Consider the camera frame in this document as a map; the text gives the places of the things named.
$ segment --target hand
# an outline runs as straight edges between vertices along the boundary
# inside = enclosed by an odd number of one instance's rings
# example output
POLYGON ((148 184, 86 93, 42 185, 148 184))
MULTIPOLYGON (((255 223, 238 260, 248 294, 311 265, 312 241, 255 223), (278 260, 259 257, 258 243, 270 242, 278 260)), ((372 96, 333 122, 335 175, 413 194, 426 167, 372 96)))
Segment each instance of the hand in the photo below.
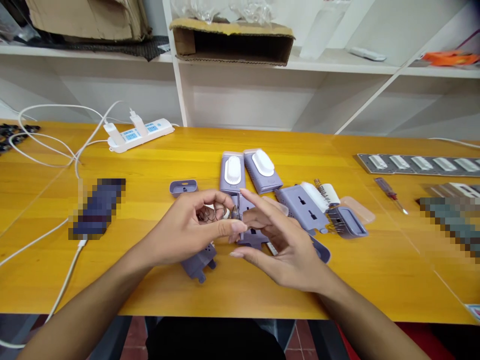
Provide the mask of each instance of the hand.
POLYGON ((320 293, 322 277, 328 267, 319 259, 312 240, 300 224, 286 217, 273 200, 266 200, 246 189, 241 194, 255 205, 255 211, 246 211, 243 219, 247 224, 260 229, 279 251, 277 256, 268 256, 252 247, 238 247, 231 256, 244 258, 263 270, 277 284, 307 292, 320 293))
POLYGON ((173 264, 205 249, 213 240, 247 230, 240 220, 222 219, 234 207, 227 194, 210 189, 187 192, 173 203, 160 222, 135 247, 146 266, 173 264), (213 210, 205 205, 214 205, 213 210))

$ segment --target screwdriver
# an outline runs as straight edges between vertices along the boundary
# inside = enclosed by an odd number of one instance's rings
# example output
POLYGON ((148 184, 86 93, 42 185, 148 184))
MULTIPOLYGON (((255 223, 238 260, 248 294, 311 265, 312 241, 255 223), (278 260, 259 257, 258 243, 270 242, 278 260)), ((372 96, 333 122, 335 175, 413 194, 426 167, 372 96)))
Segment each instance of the screwdriver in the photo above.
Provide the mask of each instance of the screwdriver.
POLYGON ((405 210, 405 208, 402 206, 399 199, 397 198, 397 193, 393 191, 393 189, 390 187, 390 185, 385 181, 383 177, 377 177, 375 179, 375 182, 390 199, 392 199, 398 204, 398 206, 400 207, 400 209, 403 211, 405 215, 409 214, 407 210, 405 210))

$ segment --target fingernail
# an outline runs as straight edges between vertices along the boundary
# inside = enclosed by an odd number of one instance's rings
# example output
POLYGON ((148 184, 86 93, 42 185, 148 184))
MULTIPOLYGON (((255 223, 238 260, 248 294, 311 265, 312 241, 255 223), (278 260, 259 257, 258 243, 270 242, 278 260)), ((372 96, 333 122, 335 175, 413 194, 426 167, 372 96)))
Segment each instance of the fingernail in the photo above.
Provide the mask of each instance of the fingernail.
POLYGON ((231 224, 231 230, 234 233, 243 233, 244 231, 247 231, 247 229, 248 226, 241 221, 235 221, 231 224))
POLYGON ((240 252, 235 252, 235 251, 232 251, 232 252, 230 253, 230 256, 231 256, 231 257, 234 257, 234 258, 243 258, 243 257, 244 257, 244 255, 243 255, 242 253, 240 253, 240 252))

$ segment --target forearm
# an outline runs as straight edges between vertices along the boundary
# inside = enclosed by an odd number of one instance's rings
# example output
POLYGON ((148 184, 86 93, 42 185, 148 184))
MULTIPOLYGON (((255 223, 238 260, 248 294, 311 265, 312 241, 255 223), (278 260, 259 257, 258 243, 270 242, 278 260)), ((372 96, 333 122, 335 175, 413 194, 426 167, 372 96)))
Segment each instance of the forearm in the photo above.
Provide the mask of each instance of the forearm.
POLYGON ((150 271, 136 247, 70 300, 28 342, 18 360, 85 360, 130 294, 150 271))
POLYGON ((361 359, 428 359, 394 322, 327 270, 320 299, 361 359))

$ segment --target red screwdriver handle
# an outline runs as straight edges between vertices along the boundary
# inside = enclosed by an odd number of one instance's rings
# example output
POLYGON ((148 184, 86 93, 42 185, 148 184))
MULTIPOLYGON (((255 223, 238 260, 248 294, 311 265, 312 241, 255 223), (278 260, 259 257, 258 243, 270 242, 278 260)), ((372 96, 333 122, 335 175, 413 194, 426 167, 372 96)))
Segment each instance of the red screwdriver handle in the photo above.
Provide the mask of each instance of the red screwdriver handle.
POLYGON ((377 177, 375 182, 378 184, 385 194, 392 200, 397 200, 397 193, 390 187, 383 177, 377 177))

